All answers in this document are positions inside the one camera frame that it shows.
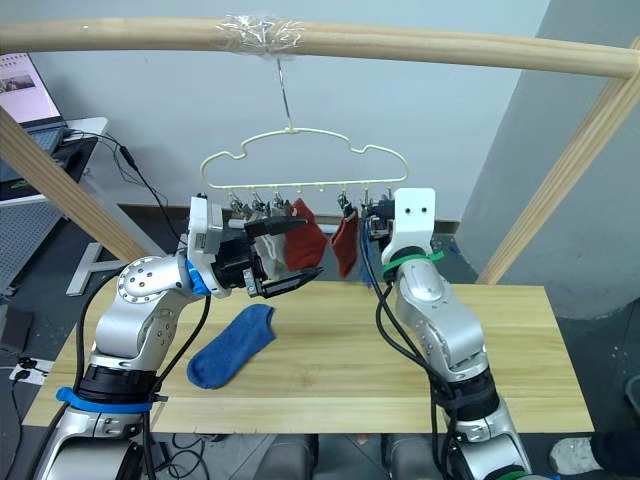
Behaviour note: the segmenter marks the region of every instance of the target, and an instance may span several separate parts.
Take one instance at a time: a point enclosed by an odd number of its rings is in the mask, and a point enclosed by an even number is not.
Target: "blue band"
[[[191,277],[191,281],[193,282],[193,293],[197,293],[198,295],[210,295],[211,292],[209,288],[205,285],[204,280],[202,280],[202,276],[200,272],[193,266],[189,260],[187,260],[187,271],[189,272],[189,276]]]
[[[143,413],[151,410],[152,402],[148,403],[95,403],[78,397],[69,387],[62,387],[56,392],[56,399],[69,404],[78,410],[96,413]]]

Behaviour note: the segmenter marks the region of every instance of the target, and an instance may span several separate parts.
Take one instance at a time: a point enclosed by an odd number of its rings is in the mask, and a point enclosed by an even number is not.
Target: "person's shoe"
[[[591,451],[591,439],[587,437],[560,440],[551,449],[549,460],[553,469],[561,475],[602,470]]]

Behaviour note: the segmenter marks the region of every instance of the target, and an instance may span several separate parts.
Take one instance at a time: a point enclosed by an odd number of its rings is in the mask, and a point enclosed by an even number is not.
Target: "monitor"
[[[23,128],[63,122],[26,53],[0,55],[0,105]]]

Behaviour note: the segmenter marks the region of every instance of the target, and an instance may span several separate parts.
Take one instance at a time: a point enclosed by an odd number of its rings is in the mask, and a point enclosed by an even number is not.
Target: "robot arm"
[[[396,314],[419,340],[425,361],[455,395],[448,398],[442,385],[432,389],[453,428],[446,453],[449,473],[464,480],[482,480],[496,472],[530,473],[507,405],[496,392],[480,323],[429,259],[435,192],[399,189],[394,201],[368,211],[371,236],[385,246],[382,264],[385,280],[396,290]]]
[[[115,299],[98,322],[82,381],[75,390],[58,392],[58,399],[69,406],[34,478],[139,478],[142,449],[130,439],[141,431],[143,415],[158,399],[156,373],[182,309],[202,295],[227,297],[236,287],[246,287],[252,297],[268,298],[315,278],[321,269],[268,282],[253,248],[256,237],[281,234],[304,222],[272,217],[247,223],[242,234],[225,239],[220,206],[193,197],[187,248],[166,257],[141,258],[119,274]]]

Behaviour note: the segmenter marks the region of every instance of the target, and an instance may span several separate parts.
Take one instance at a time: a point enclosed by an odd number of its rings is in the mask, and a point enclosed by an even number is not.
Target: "wooden pole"
[[[62,213],[123,262],[149,253],[0,108],[0,157]]]
[[[237,48],[226,18],[100,18],[0,24],[0,53],[63,50]],[[625,48],[485,33],[296,22],[283,53],[549,70],[630,78],[640,54]]]
[[[640,37],[632,48],[640,49]],[[511,267],[640,101],[640,73],[613,79],[489,260],[477,283],[495,284]]]

